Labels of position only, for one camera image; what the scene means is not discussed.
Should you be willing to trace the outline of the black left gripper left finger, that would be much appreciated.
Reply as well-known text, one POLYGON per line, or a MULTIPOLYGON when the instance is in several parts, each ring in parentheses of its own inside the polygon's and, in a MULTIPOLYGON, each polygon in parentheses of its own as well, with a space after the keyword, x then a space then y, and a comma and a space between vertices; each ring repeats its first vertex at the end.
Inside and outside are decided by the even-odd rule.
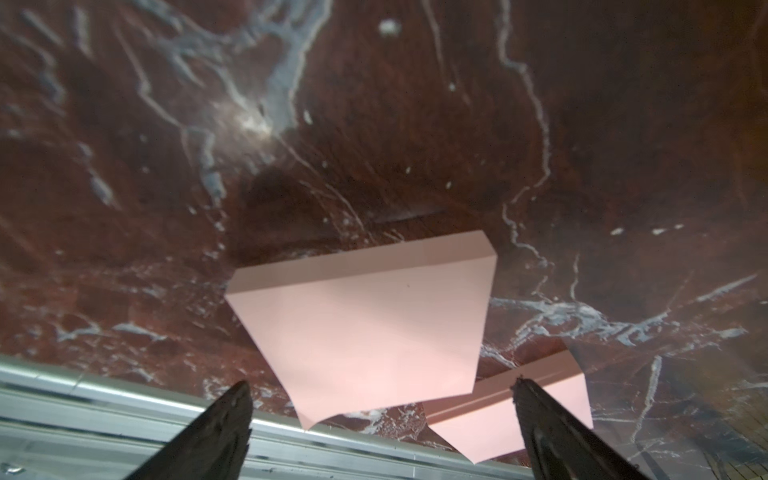
POLYGON ((239 478, 249 448, 252 416, 250 385, 240 381, 127 479, 239 478))

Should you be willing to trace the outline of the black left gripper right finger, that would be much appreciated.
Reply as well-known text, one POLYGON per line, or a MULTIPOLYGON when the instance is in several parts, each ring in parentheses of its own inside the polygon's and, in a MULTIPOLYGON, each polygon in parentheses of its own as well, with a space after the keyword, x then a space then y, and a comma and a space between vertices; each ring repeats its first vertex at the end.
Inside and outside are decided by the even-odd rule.
POLYGON ((646 478, 535 381, 520 377, 511 391, 536 479, 646 478))

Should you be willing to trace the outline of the pink sticky note pad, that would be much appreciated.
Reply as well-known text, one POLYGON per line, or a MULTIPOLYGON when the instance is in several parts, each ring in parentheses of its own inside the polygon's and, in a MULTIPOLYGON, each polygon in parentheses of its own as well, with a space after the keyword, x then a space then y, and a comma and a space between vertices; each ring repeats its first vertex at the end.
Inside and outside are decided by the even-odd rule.
POLYGON ((425 402, 428 426, 474 464, 523 450, 512 392, 519 377, 535 381, 594 427, 585 375, 567 350, 481 380, 469 395, 425 402))
POLYGON ((496 263, 470 231, 241 268, 225 297, 310 429, 470 393, 496 263))

